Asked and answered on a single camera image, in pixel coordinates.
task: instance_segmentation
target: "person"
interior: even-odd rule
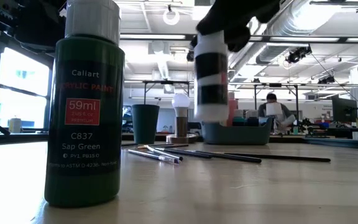
[[[258,109],[258,117],[259,118],[266,118],[266,104],[268,103],[276,103],[277,102],[277,96],[274,93],[269,93],[266,96],[266,103],[262,104],[259,106]],[[292,124],[296,118],[295,116],[291,113],[291,111],[282,103],[281,104],[281,109],[283,111],[283,116],[276,118],[275,122],[276,124],[278,124],[278,129],[285,129],[288,125]]]
[[[224,41],[231,52],[240,51],[250,39],[247,27],[256,17],[267,23],[280,10],[281,0],[215,0],[207,15],[197,24],[196,30],[202,35],[224,30]],[[195,47],[197,37],[191,41]]]

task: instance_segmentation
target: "black and white striped object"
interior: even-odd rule
[[[198,34],[195,73],[195,117],[204,121],[227,119],[227,45],[223,32]]]

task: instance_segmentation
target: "green cup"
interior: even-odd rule
[[[132,105],[136,144],[154,144],[159,110],[157,105]]]

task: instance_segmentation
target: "workbench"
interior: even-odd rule
[[[185,157],[173,165],[123,150],[115,200],[62,209],[43,199],[47,143],[6,144],[0,146],[0,224],[358,223],[358,149],[277,143],[187,149],[332,161]]]

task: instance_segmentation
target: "black glove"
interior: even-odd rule
[[[216,0],[196,29],[202,35],[224,30],[229,50],[238,52],[249,41],[248,22],[256,16],[259,22],[267,23],[279,10],[280,0]],[[191,45],[197,45],[197,36]]]

